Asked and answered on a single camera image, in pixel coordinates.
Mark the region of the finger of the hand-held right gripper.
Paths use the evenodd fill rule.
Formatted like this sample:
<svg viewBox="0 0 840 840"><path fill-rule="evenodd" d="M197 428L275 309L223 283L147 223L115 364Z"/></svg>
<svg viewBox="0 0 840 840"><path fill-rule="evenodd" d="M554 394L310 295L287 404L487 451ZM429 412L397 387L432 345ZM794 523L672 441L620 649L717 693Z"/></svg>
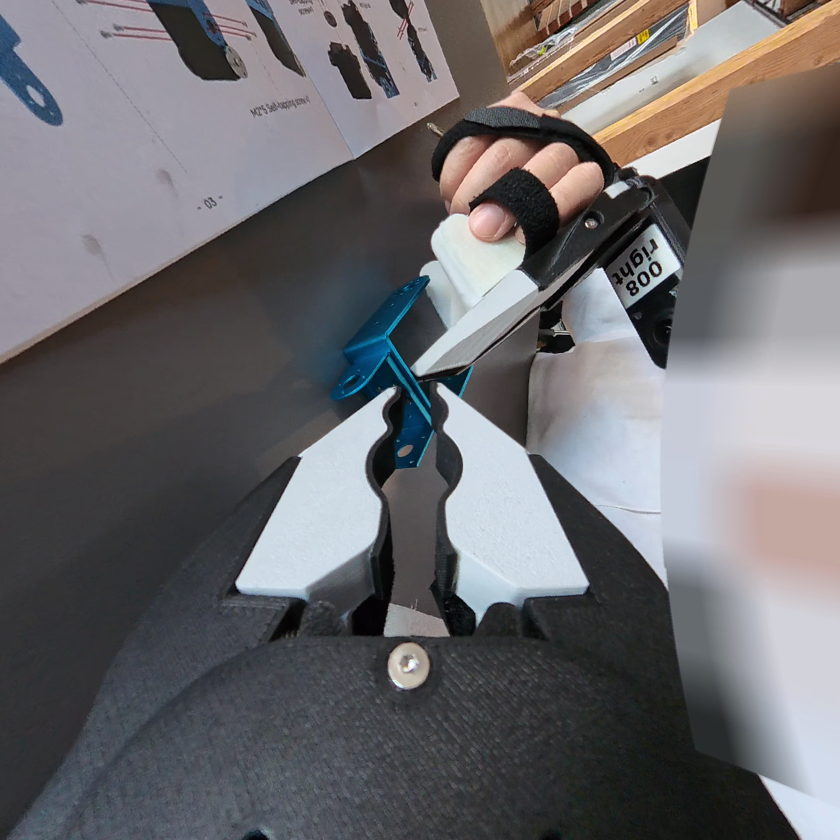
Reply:
<svg viewBox="0 0 840 840"><path fill-rule="evenodd" d="M488 293L480 299L472 309L467 311L467 313L461 318L463 319L464 317L467 317L467 320L462 322L460 328L456 328L456 332L459 333L461 337L465 337L476 332L496 318L501 318L501 327L505 328L508 324L511 324L521 318L523 314L538 308L546 297L547 291L541 289L530 278L530 276L522 270L513 270L504 276L500 283L489 290ZM417 378L419 359L412 366L412 371Z"/></svg>
<svg viewBox="0 0 840 840"><path fill-rule="evenodd" d="M466 370L531 322L537 324L539 333L539 318L543 312L560 312L562 315L562 301L556 301L552 308L541 306L523 314L505 328L501 327L501 318L494 318L465 337L456 332L456 328L460 328L462 322L467 320L467 317L462 318L419 359L419 380L431 381Z"/></svg>

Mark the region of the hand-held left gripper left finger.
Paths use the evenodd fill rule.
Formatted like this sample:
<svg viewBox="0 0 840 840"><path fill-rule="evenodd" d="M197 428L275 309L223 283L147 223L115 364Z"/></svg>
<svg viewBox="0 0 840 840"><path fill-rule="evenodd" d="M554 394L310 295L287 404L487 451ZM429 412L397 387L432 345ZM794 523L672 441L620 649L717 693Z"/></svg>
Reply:
<svg viewBox="0 0 840 840"><path fill-rule="evenodd" d="M305 449L235 582L245 595L364 601L383 501L367 475L392 386Z"/></svg>

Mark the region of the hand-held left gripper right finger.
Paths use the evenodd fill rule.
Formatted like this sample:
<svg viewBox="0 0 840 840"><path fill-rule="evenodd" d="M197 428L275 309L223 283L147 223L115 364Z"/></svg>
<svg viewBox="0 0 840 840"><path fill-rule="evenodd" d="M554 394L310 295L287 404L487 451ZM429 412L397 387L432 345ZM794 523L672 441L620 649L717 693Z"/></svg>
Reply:
<svg viewBox="0 0 840 840"><path fill-rule="evenodd" d="M434 593L447 625L478 625L496 604L583 595L589 582L528 452L445 385L434 384L438 504Z"/></svg>

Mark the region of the blue metal bracket assembly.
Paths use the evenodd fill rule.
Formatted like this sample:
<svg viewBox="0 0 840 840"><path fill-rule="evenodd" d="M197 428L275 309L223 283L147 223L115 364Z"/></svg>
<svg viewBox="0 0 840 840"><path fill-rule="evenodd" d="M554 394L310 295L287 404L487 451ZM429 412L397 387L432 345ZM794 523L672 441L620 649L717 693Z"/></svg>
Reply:
<svg viewBox="0 0 840 840"><path fill-rule="evenodd" d="M394 290L345 345L343 354L349 367L331 392L335 401L355 394L372 400L388 387L402 388L402 429L394 443L399 469L418 466L433 435L430 383L442 382L461 396L473 371L469 366L426 379L412 372L412 364L445 330L426 293L432 279L430 270L426 266L424 274Z"/></svg>

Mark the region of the dark grey desk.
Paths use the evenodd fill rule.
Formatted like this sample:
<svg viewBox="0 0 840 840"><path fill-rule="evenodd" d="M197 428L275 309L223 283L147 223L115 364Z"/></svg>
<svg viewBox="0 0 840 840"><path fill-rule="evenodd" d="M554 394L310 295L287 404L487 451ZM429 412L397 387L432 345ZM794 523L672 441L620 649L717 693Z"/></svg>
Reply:
<svg viewBox="0 0 840 840"><path fill-rule="evenodd" d="M2 367L2 838L160 587L351 411L342 347L444 215L417 123Z"/></svg>

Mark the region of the person's right hand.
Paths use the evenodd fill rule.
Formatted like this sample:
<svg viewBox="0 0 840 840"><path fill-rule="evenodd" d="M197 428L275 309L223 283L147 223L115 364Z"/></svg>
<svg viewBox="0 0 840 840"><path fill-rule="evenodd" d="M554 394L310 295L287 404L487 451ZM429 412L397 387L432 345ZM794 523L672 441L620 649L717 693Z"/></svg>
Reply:
<svg viewBox="0 0 840 840"><path fill-rule="evenodd" d="M565 143L465 138L448 154L439 179L447 214L467 215L470 232L483 242L514 235L525 243L519 222L504 206L485 202L473 211L469 209L471 201L513 169L530 172L541 181L558 208L562 224L591 205L605 186L600 167L582 162Z"/></svg>

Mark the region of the person's white shirt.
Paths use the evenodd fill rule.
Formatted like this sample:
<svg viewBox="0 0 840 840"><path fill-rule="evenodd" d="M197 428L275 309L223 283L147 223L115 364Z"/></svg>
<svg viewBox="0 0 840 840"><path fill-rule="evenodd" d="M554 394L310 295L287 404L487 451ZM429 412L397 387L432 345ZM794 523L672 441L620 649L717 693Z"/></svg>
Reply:
<svg viewBox="0 0 840 840"><path fill-rule="evenodd" d="M598 269L562 300L574 347L537 353L527 449L605 515L667 583L661 524L665 371Z"/></svg>

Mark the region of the paper assembly manual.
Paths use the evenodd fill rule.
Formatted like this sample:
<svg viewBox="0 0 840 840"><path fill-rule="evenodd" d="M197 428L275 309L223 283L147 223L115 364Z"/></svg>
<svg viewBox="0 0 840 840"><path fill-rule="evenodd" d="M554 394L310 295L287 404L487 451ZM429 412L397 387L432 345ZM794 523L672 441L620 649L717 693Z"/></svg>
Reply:
<svg viewBox="0 0 840 840"><path fill-rule="evenodd" d="M457 99L427 2L2 1L13 358Z"/></svg>

